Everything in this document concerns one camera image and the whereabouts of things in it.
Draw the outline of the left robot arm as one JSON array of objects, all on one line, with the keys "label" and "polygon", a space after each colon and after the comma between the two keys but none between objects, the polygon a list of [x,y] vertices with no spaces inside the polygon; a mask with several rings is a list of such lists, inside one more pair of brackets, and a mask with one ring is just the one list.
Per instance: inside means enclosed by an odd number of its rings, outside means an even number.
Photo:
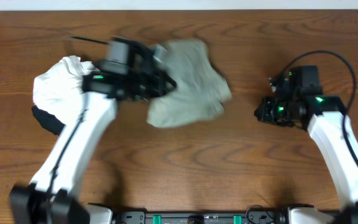
[{"label": "left robot arm", "polygon": [[64,127],[51,153],[30,184],[9,194],[14,223],[112,223],[113,210],[82,205],[78,198],[89,161],[122,100],[164,96],[176,82],[163,68],[165,47],[113,38],[108,54],[83,76],[81,111]]}]

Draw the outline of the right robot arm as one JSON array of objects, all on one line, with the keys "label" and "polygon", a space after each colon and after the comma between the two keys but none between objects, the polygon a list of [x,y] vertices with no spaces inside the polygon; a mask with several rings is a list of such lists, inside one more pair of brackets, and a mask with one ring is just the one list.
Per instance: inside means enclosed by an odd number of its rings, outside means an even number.
[{"label": "right robot arm", "polygon": [[315,83],[304,87],[287,78],[272,78],[270,86],[273,96],[262,99],[255,116],[281,127],[301,124],[323,155],[340,203],[337,215],[289,208],[286,223],[358,223],[358,142],[340,97],[323,95]]}]

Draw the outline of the khaki green shorts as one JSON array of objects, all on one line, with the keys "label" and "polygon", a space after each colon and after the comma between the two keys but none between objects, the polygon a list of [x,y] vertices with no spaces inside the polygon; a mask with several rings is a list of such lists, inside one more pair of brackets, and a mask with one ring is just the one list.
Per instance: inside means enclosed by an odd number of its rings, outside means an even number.
[{"label": "khaki green shorts", "polygon": [[229,85],[209,61],[201,40],[169,40],[154,45],[155,59],[177,86],[149,104],[147,122],[156,128],[176,128],[212,120],[224,113],[232,98]]}]

